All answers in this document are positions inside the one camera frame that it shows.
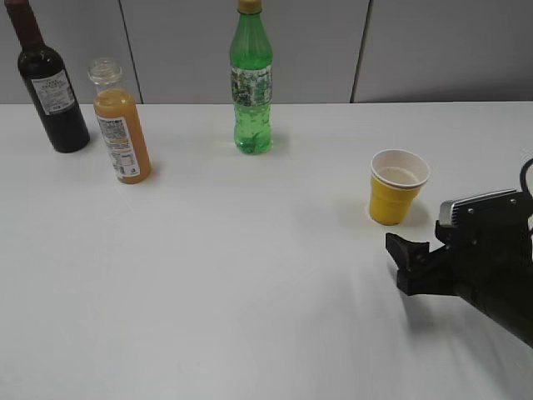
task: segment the wine bottle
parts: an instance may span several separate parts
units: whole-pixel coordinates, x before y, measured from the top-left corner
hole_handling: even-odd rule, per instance
[[[50,142],[60,153],[84,148],[89,134],[63,60],[44,44],[28,0],[6,0],[5,5],[22,46],[18,71]]]

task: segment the green bottle label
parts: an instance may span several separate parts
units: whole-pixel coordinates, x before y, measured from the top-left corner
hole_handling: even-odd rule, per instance
[[[245,107],[272,101],[272,66],[250,70],[232,67],[233,102]]]

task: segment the gold bottle cap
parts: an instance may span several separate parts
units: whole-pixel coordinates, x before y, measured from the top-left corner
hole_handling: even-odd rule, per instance
[[[257,14],[262,11],[262,0],[239,0],[239,12]]]

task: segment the wine bottle label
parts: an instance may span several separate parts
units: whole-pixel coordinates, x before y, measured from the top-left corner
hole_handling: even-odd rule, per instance
[[[32,79],[32,84],[47,115],[62,113],[76,102],[64,69],[51,77]]]

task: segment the cup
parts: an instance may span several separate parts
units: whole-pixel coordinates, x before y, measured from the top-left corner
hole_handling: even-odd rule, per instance
[[[405,150],[385,150],[371,163],[370,215],[382,225],[397,225],[430,177],[430,168],[419,156]]]

